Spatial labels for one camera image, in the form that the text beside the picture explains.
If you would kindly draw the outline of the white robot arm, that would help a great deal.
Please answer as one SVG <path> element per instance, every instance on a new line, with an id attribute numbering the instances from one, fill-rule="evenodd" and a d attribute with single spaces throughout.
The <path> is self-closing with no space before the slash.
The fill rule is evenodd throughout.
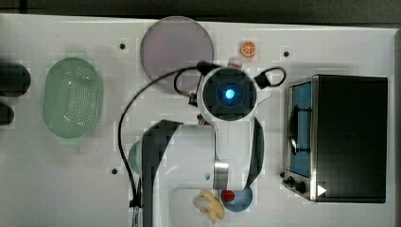
<path id="1" fill-rule="evenodd" d="M 201 61 L 196 92 L 200 125 L 161 120 L 141 141 L 143 227 L 173 227 L 171 193 L 178 189 L 243 190 L 258 177 L 265 143 L 258 106 L 271 86 L 267 72 Z"/>

